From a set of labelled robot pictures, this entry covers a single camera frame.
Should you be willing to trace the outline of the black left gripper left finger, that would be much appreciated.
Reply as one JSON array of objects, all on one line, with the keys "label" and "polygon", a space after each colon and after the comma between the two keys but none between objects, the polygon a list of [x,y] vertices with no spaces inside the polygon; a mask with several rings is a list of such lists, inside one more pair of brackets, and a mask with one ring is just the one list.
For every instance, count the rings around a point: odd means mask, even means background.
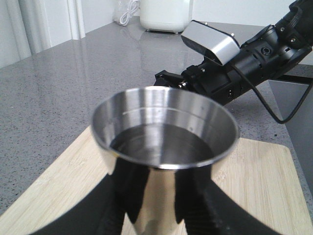
[{"label": "black left gripper left finger", "polygon": [[118,160],[112,175],[65,214],[34,232],[36,235],[118,235],[124,215],[138,218],[150,170]]}]

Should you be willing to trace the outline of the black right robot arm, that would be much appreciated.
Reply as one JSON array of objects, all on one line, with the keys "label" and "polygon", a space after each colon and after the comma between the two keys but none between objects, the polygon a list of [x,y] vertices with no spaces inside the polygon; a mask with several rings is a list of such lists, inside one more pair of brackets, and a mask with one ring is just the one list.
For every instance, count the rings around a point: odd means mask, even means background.
[{"label": "black right robot arm", "polygon": [[297,0],[276,24],[264,27],[242,45],[230,34],[191,21],[183,42],[204,56],[181,74],[161,71],[157,86],[195,92],[225,105],[268,79],[295,67],[313,49],[313,3]]}]

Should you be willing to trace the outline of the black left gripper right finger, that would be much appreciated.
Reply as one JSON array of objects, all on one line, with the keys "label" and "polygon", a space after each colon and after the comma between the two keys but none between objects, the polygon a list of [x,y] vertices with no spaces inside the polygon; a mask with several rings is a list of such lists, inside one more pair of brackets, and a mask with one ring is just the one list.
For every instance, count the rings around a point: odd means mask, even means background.
[{"label": "black left gripper right finger", "polygon": [[211,179],[211,167],[175,173],[176,221],[189,235],[275,235],[277,232],[245,211]]}]

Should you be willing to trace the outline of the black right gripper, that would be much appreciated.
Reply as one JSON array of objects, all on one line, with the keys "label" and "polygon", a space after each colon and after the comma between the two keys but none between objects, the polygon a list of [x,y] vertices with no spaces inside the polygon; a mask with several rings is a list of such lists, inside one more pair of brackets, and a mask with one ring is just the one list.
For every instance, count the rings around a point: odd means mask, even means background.
[{"label": "black right gripper", "polygon": [[204,95],[226,105],[249,90],[260,101],[263,97],[256,86],[263,81],[263,59],[255,52],[241,52],[224,66],[204,60],[191,65],[181,74],[163,70],[155,75],[155,86],[165,86]]}]

